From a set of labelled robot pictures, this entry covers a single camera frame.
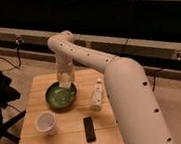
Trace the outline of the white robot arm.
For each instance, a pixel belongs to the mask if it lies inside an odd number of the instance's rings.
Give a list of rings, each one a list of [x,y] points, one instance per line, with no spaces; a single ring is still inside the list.
[[[57,70],[71,71],[76,60],[104,75],[124,144],[175,144],[143,66],[127,57],[78,46],[73,40],[67,30],[47,40],[55,52]]]

